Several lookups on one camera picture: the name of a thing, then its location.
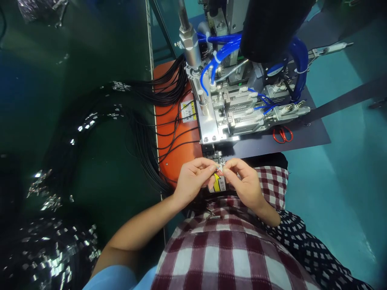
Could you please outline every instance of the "sticker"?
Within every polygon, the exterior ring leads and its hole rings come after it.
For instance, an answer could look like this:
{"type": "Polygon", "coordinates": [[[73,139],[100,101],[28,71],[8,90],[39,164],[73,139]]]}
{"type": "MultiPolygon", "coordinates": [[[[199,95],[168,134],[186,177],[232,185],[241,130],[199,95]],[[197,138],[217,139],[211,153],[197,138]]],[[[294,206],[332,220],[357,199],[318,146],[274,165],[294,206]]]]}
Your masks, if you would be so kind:
{"type": "Polygon", "coordinates": [[[223,176],[222,169],[223,169],[223,166],[220,165],[218,170],[214,173],[214,175],[215,175],[215,183],[214,183],[214,188],[210,189],[211,193],[220,192],[220,191],[225,191],[226,190],[226,179],[223,176]]]}
{"type": "Polygon", "coordinates": [[[272,77],[275,76],[277,73],[279,73],[283,69],[283,64],[275,64],[267,71],[267,76],[272,77]]]}
{"type": "Polygon", "coordinates": [[[196,113],[194,102],[192,101],[182,102],[180,103],[180,107],[181,107],[181,117],[184,118],[183,123],[196,120],[196,115],[194,115],[196,113]]]}

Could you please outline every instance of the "plaid shirt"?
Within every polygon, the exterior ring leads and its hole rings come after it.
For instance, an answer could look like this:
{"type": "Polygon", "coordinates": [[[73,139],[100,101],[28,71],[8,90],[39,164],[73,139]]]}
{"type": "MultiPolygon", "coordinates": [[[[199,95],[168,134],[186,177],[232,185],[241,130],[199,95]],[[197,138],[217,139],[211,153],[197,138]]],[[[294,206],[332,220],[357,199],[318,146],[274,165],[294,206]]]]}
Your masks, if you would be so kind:
{"type": "MultiPolygon", "coordinates": [[[[256,168],[265,199],[284,209],[288,171],[256,168]]],[[[208,200],[208,212],[186,219],[165,247],[152,289],[319,289],[276,240],[258,228],[237,197],[208,200]]]]}

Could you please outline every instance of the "light blue sleeve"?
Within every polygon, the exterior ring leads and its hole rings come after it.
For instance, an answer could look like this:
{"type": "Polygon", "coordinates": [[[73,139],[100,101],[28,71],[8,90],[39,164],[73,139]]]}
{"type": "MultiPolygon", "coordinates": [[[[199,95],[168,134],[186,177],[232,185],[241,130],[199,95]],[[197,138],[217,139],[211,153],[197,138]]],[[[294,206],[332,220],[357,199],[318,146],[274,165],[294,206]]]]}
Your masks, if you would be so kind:
{"type": "Polygon", "coordinates": [[[126,266],[114,265],[97,273],[83,290],[149,290],[156,267],[151,268],[137,284],[134,273],[126,266]]]}

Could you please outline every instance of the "orange panel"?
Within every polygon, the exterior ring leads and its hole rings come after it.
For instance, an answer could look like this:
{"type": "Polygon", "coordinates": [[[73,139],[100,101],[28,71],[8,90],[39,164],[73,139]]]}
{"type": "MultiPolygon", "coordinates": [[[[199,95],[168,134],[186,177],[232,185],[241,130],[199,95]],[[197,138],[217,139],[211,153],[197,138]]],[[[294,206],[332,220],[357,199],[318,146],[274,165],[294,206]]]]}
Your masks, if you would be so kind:
{"type": "MultiPolygon", "coordinates": [[[[173,62],[174,61],[171,61],[157,66],[153,71],[154,78],[156,79],[162,76],[172,66],[173,62]]],[[[174,108],[169,113],[167,113],[164,116],[157,116],[156,124],[163,124],[163,123],[167,123],[175,120],[177,112],[181,109],[180,103],[185,101],[191,101],[194,99],[194,96],[190,91],[190,89],[191,89],[191,85],[189,82],[187,82],[186,92],[189,91],[189,93],[183,99],[180,99],[179,103],[175,104],[174,108]]],[[[161,115],[167,112],[170,108],[171,107],[156,107],[156,115],[161,115]]],[[[176,130],[176,136],[191,128],[198,127],[198,122],[196,120],[191,122],[186,122],[186,123],[183,123],[183,120],[179,120],[178,122],[179,122],[179,125],[176,130]]],[[[173,132],[173,130],[175,129],[174,126],[175,126],[174,123],[157,126],[157,132],[163,135],[169,134],[173,132]]],[[[172,142],[172,140],[173,140],[173,134],[169,136],[157,135],[157,142],[158,142],[159,148],[167,147],[172,142]]],[[[200,140],[199,129],[194,129],[192,131],[186,132],[183,135],[181,135],[179,138],[175,140],[175,142],[172,145],[172,148],[176,147],[181,143],[195,141],[195,140],[200,140]]],[[[161,156],[163,154],[166,154],[168,152],[168,149],[169,148],[159,149],[158,155],[161,156]]],[[[177,181],[181,166],[184,163],[195,159],[196,157],[202,157],[202,147],[199,144],[199,142],[184,144],[178,147],[177,149],[171,151],[167,155],[167,157],[160,163],[160,168],[163,174],[167,178],[177,181]]]]}

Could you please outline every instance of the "hand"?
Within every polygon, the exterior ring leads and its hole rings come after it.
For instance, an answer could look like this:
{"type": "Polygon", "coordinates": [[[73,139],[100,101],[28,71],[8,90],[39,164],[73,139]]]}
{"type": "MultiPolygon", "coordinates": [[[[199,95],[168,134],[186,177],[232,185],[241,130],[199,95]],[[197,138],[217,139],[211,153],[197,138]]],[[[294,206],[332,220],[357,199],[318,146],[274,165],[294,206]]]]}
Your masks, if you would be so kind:
{"type": "Polygon", "coordinates": [[[231,183],[243,204],[256,212],[265,205],[265,198],[262,195],[258,174],[243,160],[233,158],[223,166],[223,175],[227,183],[231,183]]]}
{"type": "Polygon", "coordinates": [[[183,164],[173,198],[181,209],[198,195],[201,187],[214,187],[216,162],[207,158],[197,158],[183,164]]]}

